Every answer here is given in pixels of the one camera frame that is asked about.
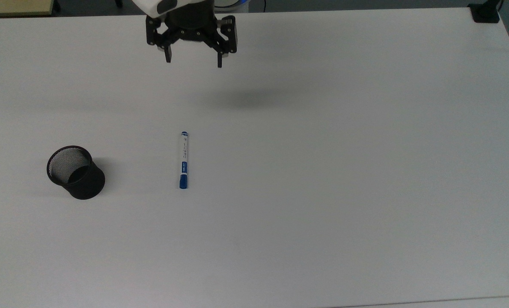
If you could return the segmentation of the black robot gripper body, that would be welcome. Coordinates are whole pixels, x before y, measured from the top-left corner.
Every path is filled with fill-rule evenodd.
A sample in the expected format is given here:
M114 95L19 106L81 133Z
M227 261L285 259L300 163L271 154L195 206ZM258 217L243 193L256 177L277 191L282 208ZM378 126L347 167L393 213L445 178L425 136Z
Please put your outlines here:
M164 23L167 26L164 32L166 44L172 44L178 39L203 41L207 44L220 43L213 0L190 3L166 12Z

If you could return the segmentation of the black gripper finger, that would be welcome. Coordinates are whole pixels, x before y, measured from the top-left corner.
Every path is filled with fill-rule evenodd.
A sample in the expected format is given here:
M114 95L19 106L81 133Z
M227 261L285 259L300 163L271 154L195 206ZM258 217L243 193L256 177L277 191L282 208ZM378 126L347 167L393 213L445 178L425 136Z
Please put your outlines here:
M211 34L212 48L217 52L217 67L222 68L223 58L237 52L237 24L233 15L221 19L214 18L214 24L216 28Z
M148 45L157 46L158 49L164 53L166 62L171 63L172 41L170 41L168 33L158 32L158 29L161 27L161 25L161 19L152 18L151 16L146 17L146 41Z

